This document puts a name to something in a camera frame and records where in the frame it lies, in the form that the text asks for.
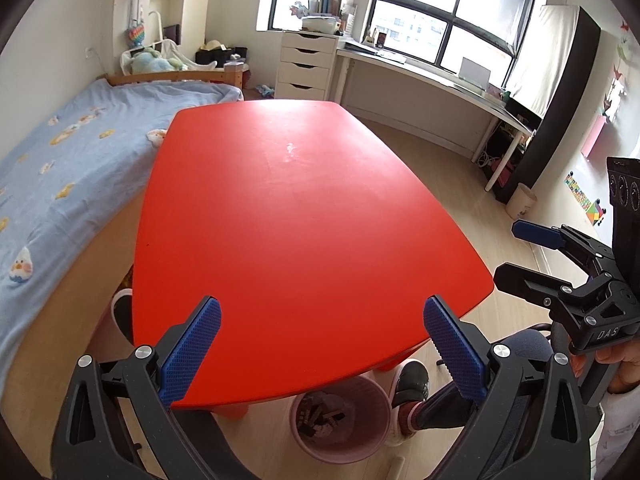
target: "silver screw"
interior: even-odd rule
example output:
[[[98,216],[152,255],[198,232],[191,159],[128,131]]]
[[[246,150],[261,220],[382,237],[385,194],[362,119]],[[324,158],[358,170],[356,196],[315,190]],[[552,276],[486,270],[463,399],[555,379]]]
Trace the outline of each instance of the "silver screw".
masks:
[[[511,350],[509,350],[508,346],[496,345],[494,346],[494,354],[498,357],[509,357],[511,355]]]
[[[141,346],[140,348],[136,348],[136,357],[138,359],[146,359],[153,352],[151,346]]]
[[[81,368],[87,368],[88,365],[92,363],[93,359],[91,359],[90,355],[83,355],[78,359],[78,366]]]
[[[556,360],[556,363],[558,363],[559,365],[567,365],[569,364],[569,358],[561,353],[557,353],[556,355],[554,355],[554,359]]]

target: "blue blanket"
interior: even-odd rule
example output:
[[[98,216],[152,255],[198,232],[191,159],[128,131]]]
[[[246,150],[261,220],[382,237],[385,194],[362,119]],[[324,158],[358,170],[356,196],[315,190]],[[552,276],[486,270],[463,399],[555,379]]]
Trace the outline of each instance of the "blue blanket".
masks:
[[[0,162],[0,397],[21,339],[62,277],[146,186],[174,115],[241,99],[227,85],[100,80]]]

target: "hand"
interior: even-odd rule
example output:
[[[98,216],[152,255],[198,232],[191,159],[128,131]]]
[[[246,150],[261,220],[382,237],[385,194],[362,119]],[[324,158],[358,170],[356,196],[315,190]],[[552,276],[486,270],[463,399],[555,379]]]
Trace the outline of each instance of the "hand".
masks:
[[[576,377],[582,375],[586,361],[585,355],[571,356],[571,368]],[[609,384],[610,394],[626,394],[640,386],[640,339],[598,350],[596,361],[606,365],[620,363],[618,373]]]

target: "sleeve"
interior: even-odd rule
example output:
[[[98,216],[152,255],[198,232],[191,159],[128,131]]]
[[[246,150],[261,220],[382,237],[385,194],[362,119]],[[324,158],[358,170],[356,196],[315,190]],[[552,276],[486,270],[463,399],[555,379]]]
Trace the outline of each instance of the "sleeve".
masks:
[[[602,480],[640,427],[640,386],[628,394],[605,394],[604,427],[596,450],[595,480]]]

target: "blue gripper pad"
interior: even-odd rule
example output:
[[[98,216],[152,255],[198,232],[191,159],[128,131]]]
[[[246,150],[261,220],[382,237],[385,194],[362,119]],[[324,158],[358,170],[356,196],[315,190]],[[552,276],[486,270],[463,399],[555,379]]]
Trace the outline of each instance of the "blue gripper pad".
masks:
[[[182,400],[198,368],[218,334],[222,311],[218,300],[211,298],[200,309],[160,370],[158,396],[166,408]]]
[[[566,245],[560,231],[544,227],[542,225],[533,224],[526,220],[516,220],[511,227],[511,232],[520,240],[547,247],[549,249],[562,249]]]
[[[480,405],[487,396],[486,367],[466,336],[436,297],[424,305],[424,327],[447,366],[460,395]]]

